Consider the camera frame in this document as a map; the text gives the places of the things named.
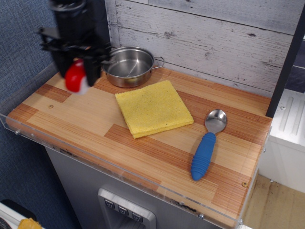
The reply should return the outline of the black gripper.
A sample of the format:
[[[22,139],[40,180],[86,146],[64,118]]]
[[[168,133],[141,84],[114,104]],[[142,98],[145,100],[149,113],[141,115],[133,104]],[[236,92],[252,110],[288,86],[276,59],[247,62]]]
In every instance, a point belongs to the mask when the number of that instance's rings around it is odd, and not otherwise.
[[[89,86],[101,77],[101,61],[110,58],[110,43],[98,32],[98,18],[92,0],[50,0],[56,27],[41,27],[41,46],[52,52],[61,76],[74,62],[74,57],[84,57],[83,65]]]

